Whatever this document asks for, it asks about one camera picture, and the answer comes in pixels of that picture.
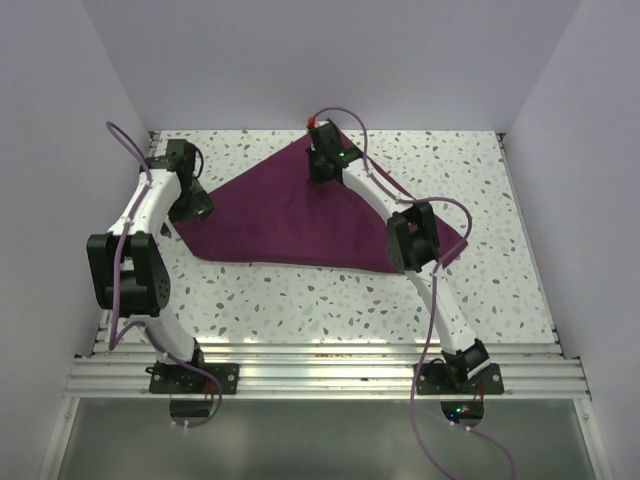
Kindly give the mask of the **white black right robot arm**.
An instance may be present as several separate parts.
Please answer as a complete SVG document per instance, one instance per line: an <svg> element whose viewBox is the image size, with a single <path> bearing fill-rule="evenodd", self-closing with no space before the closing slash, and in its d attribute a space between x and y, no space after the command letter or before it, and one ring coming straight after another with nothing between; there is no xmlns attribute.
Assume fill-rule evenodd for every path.
<svg viewBox="0 0 640 480"><path fill-rule="evenodd" d="M450 291L438 285L438 272L458 256L440 245L432 203L444 197L416 200L385 178L368 159L365 148L347 146L330 120L307 123L306 149L315 183L339 182L357 194L386 223L386 251L394 268L405 274L430 311L428 331L436 332L442 359L432 376L457 392L468 392L490 365L489 354L462 314Z"/></svg>

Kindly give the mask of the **purple cloth mat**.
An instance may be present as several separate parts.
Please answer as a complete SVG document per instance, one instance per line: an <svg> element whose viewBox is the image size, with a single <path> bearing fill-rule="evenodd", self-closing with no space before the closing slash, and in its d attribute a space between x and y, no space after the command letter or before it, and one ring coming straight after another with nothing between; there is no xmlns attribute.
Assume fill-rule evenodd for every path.
<svg viewBox="0 0 640 480"><path fill-rule="evenodd" d="M385 221L338 182L309 179L303 136L210 193L214 210L175 229L197 258L393 274Z"/></svg>

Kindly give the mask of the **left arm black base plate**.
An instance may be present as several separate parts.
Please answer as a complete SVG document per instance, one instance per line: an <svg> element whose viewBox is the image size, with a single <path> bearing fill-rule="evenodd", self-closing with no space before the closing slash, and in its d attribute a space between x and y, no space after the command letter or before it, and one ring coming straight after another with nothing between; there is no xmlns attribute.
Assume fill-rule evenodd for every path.
<svg viewBox="0 0 640 480"><path fill-rule="evenodd" d="M206 375L178 365L156 362L145 368L150 375L149 392L152 394L234 395L240 378L240 367L235 363L206 363L200 367Z"/></svg>

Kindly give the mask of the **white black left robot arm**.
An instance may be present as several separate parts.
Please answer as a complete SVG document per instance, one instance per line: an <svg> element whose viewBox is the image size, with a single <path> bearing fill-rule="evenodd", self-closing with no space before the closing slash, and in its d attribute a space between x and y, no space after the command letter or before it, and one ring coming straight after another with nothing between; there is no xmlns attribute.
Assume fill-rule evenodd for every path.
<svg viewBox="0 0 640 480"><path fill-rule="evenodd" d="M107 232L87 241L96 299L111 313L108 348L114 350L128 331L141 330L160 363L176 364L172 379L189 393L205 386L208 369L194 359L197 341L169 306L171 281L158 240L169 223L204 220L213 212L195 173L201 157L194 144L171 140L164 155L144 159L123 214Z"/></svg>

